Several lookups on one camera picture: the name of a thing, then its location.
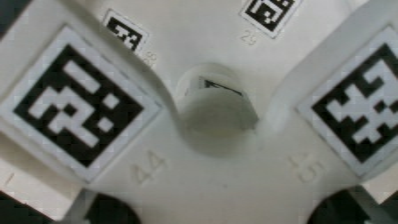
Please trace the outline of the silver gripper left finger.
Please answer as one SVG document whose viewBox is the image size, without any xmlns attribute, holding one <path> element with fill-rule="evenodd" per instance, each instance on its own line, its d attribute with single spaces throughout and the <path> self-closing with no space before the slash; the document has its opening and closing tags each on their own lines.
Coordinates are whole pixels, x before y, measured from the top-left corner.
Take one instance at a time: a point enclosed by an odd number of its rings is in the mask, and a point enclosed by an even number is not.
<svg viewBox="0 0 398 224">
<path fill-rule="evenodd" d="M 128 204 L 106 194 L 83 189 L 58 224 L 142 224 Z"/>
</svg>

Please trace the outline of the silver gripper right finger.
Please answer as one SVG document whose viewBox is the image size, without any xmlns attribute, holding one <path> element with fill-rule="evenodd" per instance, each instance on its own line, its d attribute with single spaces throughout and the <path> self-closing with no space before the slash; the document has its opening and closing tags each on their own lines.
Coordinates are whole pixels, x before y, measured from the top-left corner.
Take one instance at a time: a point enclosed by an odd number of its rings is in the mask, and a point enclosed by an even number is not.
<svg viewBox="0 0 398 224">
<path fill-rule="evenodd" d="M 398 224 L 398 191 L 382 202 L 362 186 L 337 191 L 321 200 L 305 224 Z"/>
</svg>

